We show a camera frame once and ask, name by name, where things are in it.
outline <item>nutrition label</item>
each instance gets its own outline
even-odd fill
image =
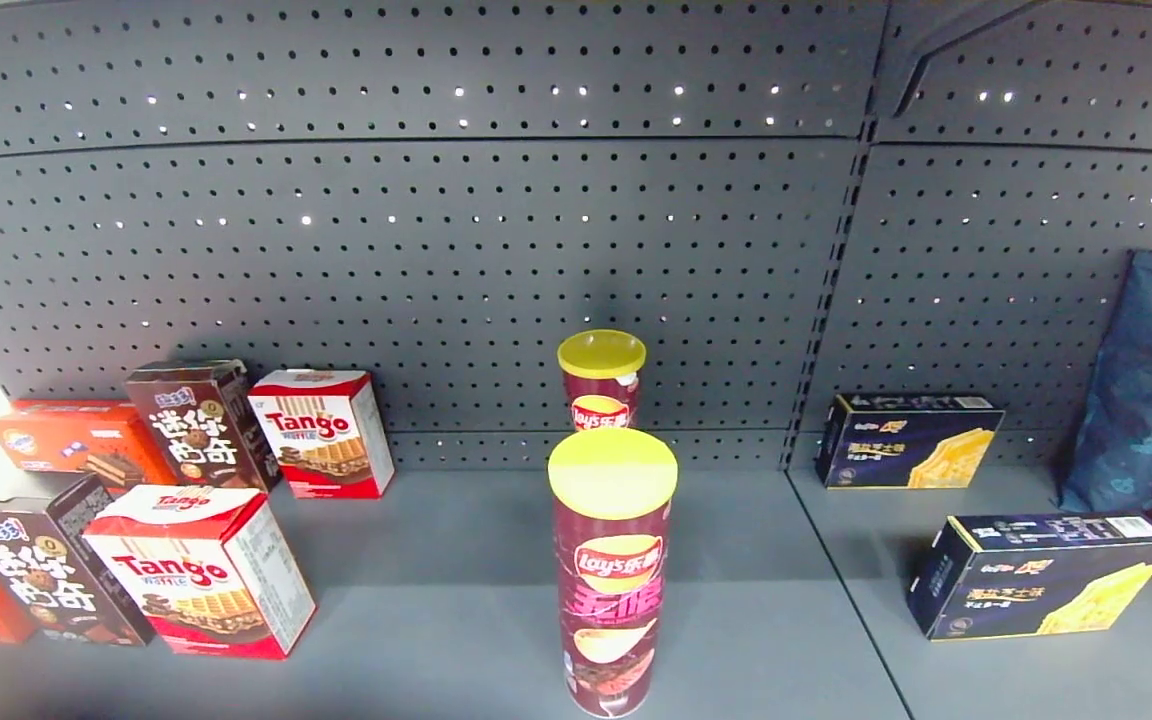
[[[291,643],[310,620],[314,600],[267,505],[227,543],[227,550],[279,647],[291,651]]]

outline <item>gray pegboard wall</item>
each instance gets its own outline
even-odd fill
[[[650,347],[646,427],[773,467],[884,14],[0,8],[0,384],[365,366],[399,462],[539,467],[554,347],[611,324]]]
[[[993,460],[1030,462],[1132,247],[1152,6],[0,8],[15,396],[371,366],[402,462],[530,468],[553,347],[614,324],[695,464],[773,464],[804,400],[809,448],[835,389],[942,387],[1003,401]]]
[[[897,0],[888,40],[879,141],[1152,150],[1152,6]]]
[[[0,9],[0,154],[179,142],[855,136],[881,3]]]
[[[561,429],[554,348],[649,346],[646,427],[785,427],[849,141],[294,143],[0,159],[0,382],[169,356],[378,370],[397,430]]]
[[[1070,429],[1134,249],[1152,154],[881,145],[870,152],[804,429],[835,392],[982,392],[1005,429]]]

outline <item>pringles-style chip canister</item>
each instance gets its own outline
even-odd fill
[[[576,433],[550,455],[564,676],[590,715],[649,694],[677,484],[673,452],[639,430]]]
[[[558,347],[558,365],[577,430],[631,429],[639,410],[639,370],[649,349],[621,331],[585,331]]]

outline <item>chip image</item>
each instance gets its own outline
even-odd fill
[[[1152,578],[1152,564],[1137,562],[1128,568],[1092,579],[1074,600],[1048,612],[1038,635],[1105,630]]]
[[[641,628],[581,628],[573,635],[573,641],[586,660],[607,665],[626,657],[654,624],[652,620]]]
[[[972,477],[993,441],[993,430],[972,429],[935,444],[927,460],[909,471],[911,488],[961,488]]]

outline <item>metal shelf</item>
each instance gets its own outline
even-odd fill
[[[810,470],[791,482],[915,719],[1152,720],[1152,582],[1106,632],[932,643],[905,608],[911,560],[946,515],[1055,511],[1049,475],[984,469],[961,492],[826,491]]]
[[[562,679],[550,498],[543,473],[411,471],[380,502],[280,487],[320,604],[291,659],[39,638],[0,647],[0,717],[584,717]],[[685,471],[670,521],[636,719],[905,719],[785,475]]]

